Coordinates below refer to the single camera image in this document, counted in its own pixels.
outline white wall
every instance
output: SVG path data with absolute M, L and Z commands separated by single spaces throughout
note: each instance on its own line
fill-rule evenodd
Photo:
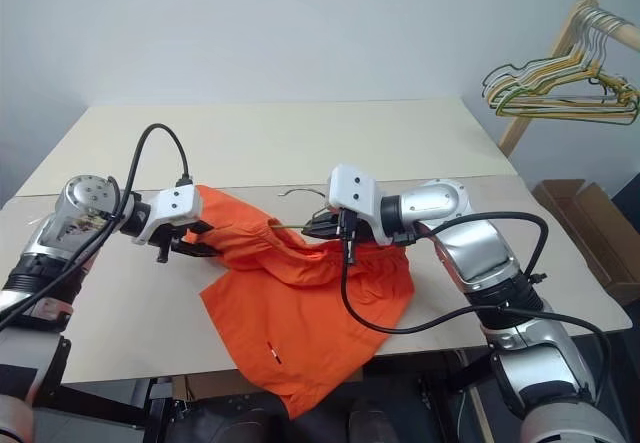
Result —
M 498 138 L 506 120 L 480 81 L 545 56 L 574 1 L 2 0 L 0 202 L 93 104 L 462 95 Z M 640 24 L 640 0 L 600 2 Z M 640 55 L 609 55 L 640 82 Z M 615 193 L 640 171 L 639 146 L 640 122 L 537 121 L 513 161 L 529 183 L 584 177 Z

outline black wire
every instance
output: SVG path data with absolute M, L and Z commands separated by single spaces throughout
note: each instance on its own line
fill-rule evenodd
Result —
M 142 149 L 144 148 L 145 141 L 149 137 L 149 134 L 153 130 L 158 128 L 165 130 L 167 133 L 169 133 L 169 135 L 175 142 L 176 146 L 178 147 L 178 151 L 180 152 L 180 158 L 182 160 L 182 177 L 189 178 L 189 165 L 187 164 L 187 157 L 185 155 L 184 149 L 182 148 L 182 144 L 180 143 L 180 140 L 178 140 L 178 137 L 173 132 L 173 130 L 168 126 L 163 125 L 162 123 L 154 123 L 152 125 L 149 125 L 147 128 L 145 128 L 145 130 L 142 132 L 142 135 L 140 135 L 140 138 L 138 139 L 138 144 L 136 145 L 136 149 L 133 153 L 133 158 L 131 160 L 131 167 L 129 168 L 127 183 L 125 185 L 124 191 L 122 192 L 122 197 L 120 198 L 119 201 L 116 200 L 119 203 L 119 205 L 117 206 L 115 213 L 111 216 L 111 221 L 109 221 L 96 234 L 94 234 L 90 238 L 90 241 L 85 242 L 80 248 L 78 248 L 78 250 L 76 250 L 73 253 L 72 257 L 69 259 L 69 261 L 67 261 L 67 263 L 63 267 L 63 268 L 66 268 L 66 270 L 63 269 L 62 273 L 60 273 L 60 275 L 58 275 L 47 286 L 45 286 L 43 289 L 41 289 L 37 293 L 34 293 L 28 298 L 25 298 L 24 300 L 22 300 L 20 304 L 17 305 L 15 309 L 11 311 L 11 313 L 9 313 L 6 317 L 2 318 L 2 320 L 0 320 L 0 331 L 4 330 L 7 326 L 9 326 L 16 318 L 18 318 L 26 310 L 28 310 L 35 303 L 37 303 L 38 300 L 45 297 L 47 294 L 53 291 L 58 285 L 63 283 L 69 275 L 79 270 L 87 261 L 89 261 L 90 258 L 92 258 L 97 253 L 97 251 L 102 247 L 102 245 L 104 245 L 104 242 L 107 240 L 107 238 L 109 238 L 111 233 L 113 233 L 116 226 L 122 219 L 122 215 L 124 214 L 124 210 L 127 206 L 127 201 L 129 201 L 129 197 L 131 196 L 133 180 L 135 179 L 136 172 L 138 170 L 138 163 L 140 161 L 140 156 L 142 154 Z M 110 181 L 112 181 L 112 183 L 115 182 L 115 180 L 112 178 L 110 178 Z M 86 254 L 80 256 L 83 251 L 89 248 L 89 246 L 91 246 L 91 249 L 87 251 Z
M 460 225 L 462 223 L 468 223 L 470 221 L 481 221 L 481 220 L 524 220 L 530 221 L 531 223 L 535 223 L 540 228 L 540 235 L 538 236 L 538 241 L 536 243 L 533 252 L 531 253 L 531 258 L 529 259 L 529 263 L 524 270 L 524 276 L 527 278 L 531 276 L 533 269 L 538 263 L 538 259 L 540 258 L 540 254 L 544 249 L 544 245 L 547 243 L 547 238 L 549 236 L 549 226 L 547 222 L 540 218 L 538 215 L 533 215 L 531 213 L 525 213 L 522 211 L 488 211 L 485 213 L 474 213 L 473 215 L 465 215 L 459 218 L 455 218 L 453 220 L 447 221 L 442 225 L 434 228 L 433 230 L 422 230 L 419 235 L 420 238 L 431 238 L 441 231 L 444 231 L 452 226 Z
M 533 252 L 529 265 L 527 269 L 529 270 L 529 274 L 533 271 L 536 262 L 542 252 L 542 248 L 547 240 L 547 236 L 549 233 L 549 228 L 546 222 L 540 218 L 539 216 L 532 215 L 529 213 L 521 213 L 521 212 L 488 212 L 488 213 L 476 213 L 475 215 L 468 215 L 457 218 L 455 220 L 444 223 L 433 230 L 423 233 L 421 236 L 423 237 L 431 237 L 434 236 L 441 231 L 446 230 L 447 228 L 451 228 L 452 226 L 459 225 L 461 223 L 466 223 L 469 221 L 478 221 L 484 219 L 510 219 L 516 218 L 520 220 L 527 220 L 536 223 L 540 227 L 540 237 L 538 239 L 538 244 L 536 245 L 536 249 Z M 391 335 L 407 335 L 411 333 L 417 333 L 420 331 L 431 329 L 435 326 L 438 326 L 442 323 L 445 323 L 453 318 L 458 316 L 465 315 L 467 313 L 476 313 L 478 311 L 491 311 L 500 313 L 503 315 L 512 315 L 512 316 L 520 316 L 525 318 L 540 318 L 546 320 L 555 320 L 561 321 L 564 323 L 569 323 L 572 325 L 580 326 L 591 331 L 598 339 L 598 343 L 600 344 L 602 350 L 602 364 L 600 368 L 600 373 L 596 382 L 596 391 L 595 391 L 595 403 L 597 404 L 600 401 L 600 397 L 602 396 L 602 392 L 604 390 L 605 382 L 607 381 L 609 369 L 611 366 L 611 345 L 609 340 L 607 339 L 604 332 L 588 321 L 582 320 L 580 318 L 576 318 L 573 316 L 562 315 L 558 313 L 550 313 L 545 311 L 531 311 L 531 310 L 523 310 L 520 308 L 509 308 L 502 307 L 497 305 L 471 305 L 465 306 L 463 308 L 458 308 L 457 310 L 451 311 L 445 315 L 434 318 L 431 321 L 423 323 L 421 325 L 412 326 L 409 328 L 387 328 L 384 326 L 376 325 L 375 323 L 371 323 L 366 320 L 362 316 L 356 312 L 356 310 L 351 306 L 349 302 L 349 296 L 347 293 L 347 280 L 348 280 L 348 271 L 349 271 L 349 241 L 347 239 L 343 239 L 342 241 L 342 275 L 340 279 L 340 295 L 342 297 L 342 302 L 351 317 L 353 317 L 358 323 L 361 325 L 374 330 L 380 333 L 387 333 Z

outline tabletop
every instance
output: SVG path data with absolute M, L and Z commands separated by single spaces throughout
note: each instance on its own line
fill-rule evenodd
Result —
M 292 107 L 288 104 L 274 107 L 247 105 L 250 108 L 221 106 L 224 106 L 222 110 L 218 107 L 90 109 L 23 186 L 19 193 L 22 196 L 10 200 L 0 212 L 0 271 L 7 274 L 15 265 L 35 225 L 52 211 L 57 193 L 69 177 L 95 173 L 124 178 L 131 148 L 124 148 L 124 143 L 115 145 L 111 136 L 106 140 L 102 138 L 101 124 L 109 120 L 114 122 L 112 129 L 124 131 L 128 128 L 124 131 L 126 137 L 121 139 L 130 141 L 133 147 L 144 126 L 160 121 L 169 124 L 184 140 L 196 183 L 222 187 L 288 224 L 306 222 L 323 201 L 306 192 L 293 193 L 286 198 L 278 197 L 278 193 L 290 188 L 289 185 L 323 183 L 331 168 L 339 162 L 359 164 L 372 176 L 390 180 L 381 183 L 389 194 L 430 177 L 458 178 L 468 189 L 476 211 L 528 211 L 549 223 L 547 248 L 537 268 L 546 272 L 549 278 L 538 286 L 538 291 L 556 311 L 585 318 L 606 331 L 630 326 L 625 312 L 595 280 L 564 230 L 535 202 L 513 167 L 458 100 L 292 104 Z M 299 152 L 301 142 L 315 138 L 308 136 L 313 131 L 307 132 L 292 123 L 294 115 L 301 118 L 306 112 L 327 118 L 325 129 L 334 133 L 332 138 L 323 140 L 329 145 L 328 155 L 311 146 L 305 147 L 306 155 Z M 274 116 L 276 113 L 280 116 L 288 114 L 290 120 L 284 116 L 278 119 Z M 222 118 L 222 114 L 244 116 L 232 124 L 231 120 Z M 340 120 L 341 125 L 332 127 L 327 116 L 330 114 Z M 209 123 L 203 123 L 206 119 L 203 115 L 209 115 Z M 258 138 L 249 130 L 257 128 L 256 122 L 262 121 L 263 116 L 269 121 L 271 131 L 263 131 Z M 392 120 L 385 124 L 385 118 L 391 116 Z M 279 126 L 283 119 L 289 122 Z M 237 130 L 229 138 L 232 144 L 224 144 L 222 138 L 219 145 L 209 148 L 214 135 L 219 138 L 228 130 L 225 125 L 235 125 Z M 411 138 L 409 130 L 422 138 L 419 141 Z M 341 148 L 336 150 L 330 145 L 330 141 L 341 141 L 335 136 L 336 132 L 348 138 L 357 135 L 361 138 L 356 138 L 348 147 L 336 143 Z M 280 143 L 278 147 L 272 146 L 273 134 L 280 135 L 276 138 Z M 432 135 L 430 140 L 426 138 L 427 134 Z M 105 141 L 115 146 L 107 151 Z M 262 145 L 268 147 L 268 151 L 257 149 Z M 73 152 L 75 162 L 67 157 Z M 179 168 L 174 152 L 166 140 L 150 140 L 143 154 L 140 179 L 134 187 L 151 190 L 171 185 Z M 236 153 L 243 154 L 244 160 L 241 161 Z M 401 158 L 405 153 L 411 153 L 411 156 Z M 228 155 L 239 166 L 219 164 L 221 155 Z M 274 173 L 276 169 L 282 170 L 282 174 Z M 151 196 L 151 192 L 143 194 L 145 198 Z M 536 227 L 514 221 L 499 221 L 496 226 L 525 265 L 535 244 Z M 212 260 L 178 254 L 170 255 L 168 263 L 158 264 L 155 262 L 156 248 L 129 244 L 127 240 L 124 235 L 114 235 L 107 241 L 74 303 L 75 313 L 65 331 L 73 349 L 63 381 L 234 369 L 235 365 L 199 298 L 199 292 L 222 275 L 224 268 Z M 408 257 L 416 294 L 400 326 L 418 324 L 466 305 L 464 296 L 451 282 L 430 242 L 423 241 L 408 248 Z M 570 326 L 568 330 L 572 335 L 584 332 Z M 393 336 L 378 354 L 462 348 L 484 343 L 477 318 L 465 315 L 428 332 Z

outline wooden clothes rack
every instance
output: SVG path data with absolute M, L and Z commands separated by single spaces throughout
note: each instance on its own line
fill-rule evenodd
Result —
M 577 12 L 581 11 L 585 7 L 598 8 L 598 0 L 578 0 L 576 4 L 571 9 L 569 13 L 569 17 L 562 28 L 562 32 L 560 36 L 556 40 L 553 48 L 551 49 L 551 57 L 557 58 L 563 55 L 566 55 L 571 50 L 574 42 L 574 32 L 571 28 L 571 23 L 573 21 L 574 16 Z M 640 28 L 632 25 L 622 25 L 618 29 L 614 30 L 609 34 L 610 38 L 619 41 L 623 45 L 628 46 L 629 48 L 640 52 Z M 505 156 L 511 156 L 513 150 L 515 149 L 518 141 L 522 138 L 522 135 L 527 130 L 529 123 L 531 122 L 531 118 L 525 116 L 518 116 L 514 118 L 507 129 L 502 134 L 502 138 L 500 138 L 500 143 L 498 147 Z

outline orange fabric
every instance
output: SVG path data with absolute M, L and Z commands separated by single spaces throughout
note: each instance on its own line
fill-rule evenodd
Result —
M 198 188 L 202 219 L 214 229 L 197 241 L 221 251 L 231 269 L 200 296 L 238 369 L 278 395 L 295 418 L 366 363 L 387 335 L 344 308 L 340 242 L 307 244 L 295 232 L 272 229 L 277 220 L 259 209 Z M 370 321 L 395 326 L 413 294 L 404 249 L 361 245 L 356 257 L 349 301 Z

